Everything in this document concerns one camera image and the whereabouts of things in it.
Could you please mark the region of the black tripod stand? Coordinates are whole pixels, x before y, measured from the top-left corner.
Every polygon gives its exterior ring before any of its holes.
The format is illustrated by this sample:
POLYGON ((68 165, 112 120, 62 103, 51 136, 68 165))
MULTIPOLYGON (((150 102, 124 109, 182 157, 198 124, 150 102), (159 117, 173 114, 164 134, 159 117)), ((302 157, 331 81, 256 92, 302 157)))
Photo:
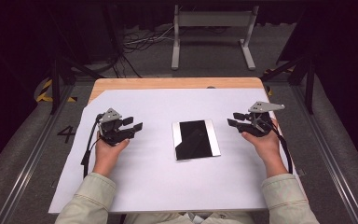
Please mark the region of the black tripod stand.
POLYGON ((293 72, 289 78, 287 78, 287 81, 290 85, 298 86, 303 78, 306 79, 305 106, 308 112, 313 114, 312 99, 315 79, 315 64, 312 57, 299 57, 277 67, 266 75, 263 75, 260 79, 262 81, 270 80, 273 77, 283 73, 285 70, 288 70, 289 68, 293 68, 293 72))
POLYGON ((60 79, 63 80, 65 85, 73 86, 75 84, 76 78, 71 72, 71 68, 74 67, 80 72, 84 73, 89 77, 95 79, 102 78, 98 73, 88 69, 86 66, 81 65, 73 59, 70 59, 68 56, 65 56, 59 49, 55 49, 52 54, 51 61, 51 80, 52 80, 52 109, 50 114, 54 115, 61 105, 62 98, 60 92, 60 79))

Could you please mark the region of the yellow black hazard tape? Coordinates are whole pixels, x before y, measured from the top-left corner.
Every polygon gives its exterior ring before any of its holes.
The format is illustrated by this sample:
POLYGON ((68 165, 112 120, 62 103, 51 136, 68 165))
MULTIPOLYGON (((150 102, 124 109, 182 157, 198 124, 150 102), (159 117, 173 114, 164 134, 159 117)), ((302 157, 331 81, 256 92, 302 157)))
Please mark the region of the yellow black hazard tape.
POLYGON ((52 86, 52 79, 48 78, 35 100, 37 102, 52 102, 53 97, 52 96, 47 96, 48 89, 51 86, 52 86))
MULTIPOLYGON (((267 69, 264 71, 263 75, 268 75, 269 73, 272 73, 274 71, 274 69, 267 69)), ((289 68, 289 69, 285 69, 283 72, 286 74, 291 74, 294 71, 294 68, 289 68)), ((270 86, 266 87, 266 91, 267 91, 267 95, 268 96, 272 96, 273 95, 273 91, 272 88, 270 86)))

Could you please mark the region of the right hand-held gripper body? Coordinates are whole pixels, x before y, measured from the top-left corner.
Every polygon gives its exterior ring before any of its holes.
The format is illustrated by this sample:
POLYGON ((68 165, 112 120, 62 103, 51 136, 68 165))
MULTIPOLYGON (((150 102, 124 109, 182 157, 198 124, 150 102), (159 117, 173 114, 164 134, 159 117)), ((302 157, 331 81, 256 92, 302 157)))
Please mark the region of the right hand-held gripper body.
POLYGON ((285 109, 285 105, 256 102, 248 109, 245 118, 251 122, 251 126, 257 130, 257 133, 264 136, 273 129, 269 112, 283 109, 285 109))

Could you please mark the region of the white metal stand frame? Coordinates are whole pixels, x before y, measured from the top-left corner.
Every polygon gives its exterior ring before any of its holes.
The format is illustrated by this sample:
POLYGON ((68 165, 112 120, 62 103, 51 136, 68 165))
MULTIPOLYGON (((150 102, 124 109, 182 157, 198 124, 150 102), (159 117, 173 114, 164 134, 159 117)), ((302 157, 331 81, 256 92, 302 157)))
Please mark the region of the white metal stand frame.
POLYGON ((255 62, 249 49, 249 42, 255 27, 259 6, 245 11, 182 11, 174 7, 171 69, 177 70, 180 62, 180 28, 181 27, 244 27, 245 38, 240 39, 242 54, 249 70, 255 70, 255 62))

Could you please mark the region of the large white paper sheet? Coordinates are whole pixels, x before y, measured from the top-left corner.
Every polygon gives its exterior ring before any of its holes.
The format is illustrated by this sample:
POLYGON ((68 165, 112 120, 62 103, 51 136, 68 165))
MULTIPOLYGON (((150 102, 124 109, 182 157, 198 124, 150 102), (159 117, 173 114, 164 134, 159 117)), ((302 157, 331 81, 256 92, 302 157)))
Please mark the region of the large white paper sheet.
POLYGON ((81 160, 95 140, 91 127, 108 108, 143 125, 120 154, 111 175, 116 183, 111 212, 265 209, 264 164, 227 121, 233 113, 244 113, 255 102, 267 99, 258 88, 104 91, 83 110, 50 212, 61 212, 81 184, 81 160), (178 161, 172 124, 203 119, 213 124, 219 156, 178 161))

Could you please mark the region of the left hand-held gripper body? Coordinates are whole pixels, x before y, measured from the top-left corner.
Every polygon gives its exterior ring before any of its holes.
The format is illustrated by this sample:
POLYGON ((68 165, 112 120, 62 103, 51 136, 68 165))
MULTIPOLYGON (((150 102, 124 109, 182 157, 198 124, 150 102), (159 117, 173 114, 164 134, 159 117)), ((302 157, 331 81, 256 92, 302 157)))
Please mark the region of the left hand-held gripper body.
POLYGON ((124 139, 131 139, 135 135, 129 129, 120 129, 123 126, 122 120, 122 116, 113 108, 109 108, 98 119, 100 136, 110 146, 114 146, 124 139))

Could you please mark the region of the person's beige jacket torso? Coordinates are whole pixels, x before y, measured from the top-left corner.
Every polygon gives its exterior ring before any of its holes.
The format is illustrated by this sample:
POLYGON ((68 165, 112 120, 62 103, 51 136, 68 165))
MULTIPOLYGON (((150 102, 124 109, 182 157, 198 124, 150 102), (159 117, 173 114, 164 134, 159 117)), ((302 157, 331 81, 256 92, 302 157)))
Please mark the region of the person's beige jacket torso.
POLYGON ((203 219, 199 215, 185 213, 129 214, 124 224, 255 224, 246 212, 214 212, 203 219))

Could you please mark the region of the aluminium floor rail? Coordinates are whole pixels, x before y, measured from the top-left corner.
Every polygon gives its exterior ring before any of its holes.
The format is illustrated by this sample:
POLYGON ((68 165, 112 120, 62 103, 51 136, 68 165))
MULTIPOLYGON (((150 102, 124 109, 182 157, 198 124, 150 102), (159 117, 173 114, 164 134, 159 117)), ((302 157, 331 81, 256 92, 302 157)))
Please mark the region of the aluminium floor rail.
POLYGON ((0 224, 7 224, 11 219, 20 199, 27 188, 28 183, 30 182, 32 175, 34 173, 35 167, 40 161, 40 158, 45 150, 46 142, 48 137, 53 129, 53 126, 58 120, 60 113, 62 112, 64 105, 66 104, 67 99, 70 97, 70 94, 73 91, 73 86, 63 86, 62 92, 59 95, 59 100, 61 101, 58 105, 58 108, 52 115, 48 116, 47 121, 43 127, 42 133, 39 135, 34 147, 21 169, 16 182, 7 196, 7 199, 0 210, 0 224))
POLYGON ((324 164, 327 167, 327 170, 337 189, 341 201, 344 203, 344 206, 349 213, 352 223, 358 224, 358 202, 356 201, 344 174, 339 168, 316 118, 309 112, 308 108, 306 107, 305 96, 303 95, 301 89, 297 86, 292 86, 291 90, 297 100, 297 103, 299 104, 299 107, 301 108, 302 113, 305 115, 314 137, 317 140, 319 151, 323 158, 324 164))

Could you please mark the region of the person's left hand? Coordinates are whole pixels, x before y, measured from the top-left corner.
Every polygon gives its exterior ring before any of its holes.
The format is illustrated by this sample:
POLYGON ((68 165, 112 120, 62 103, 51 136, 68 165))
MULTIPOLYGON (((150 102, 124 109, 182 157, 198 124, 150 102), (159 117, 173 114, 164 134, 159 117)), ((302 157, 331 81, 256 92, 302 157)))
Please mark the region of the person's left hand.
POLYGON ((120 143, 110 146, 101 137, 98 137, 95 146, 95 164, 92 172, 109 177, 117 164, 119 154, 129 143, 129 139, 124 139, 120 143))

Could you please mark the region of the person's right hand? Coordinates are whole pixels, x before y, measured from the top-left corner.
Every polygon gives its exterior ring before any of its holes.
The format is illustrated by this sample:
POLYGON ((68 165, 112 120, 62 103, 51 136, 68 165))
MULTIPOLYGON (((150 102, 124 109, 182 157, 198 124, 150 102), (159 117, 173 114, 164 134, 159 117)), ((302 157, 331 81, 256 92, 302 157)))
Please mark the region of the person's right hand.
POLYGON ((255 147, 256 153, 265 165, 267 178, 288 173, 282 162, 280 141, 276 133, 270 132, 265 136, 256 137, 243 132, 241 136, 255 147))

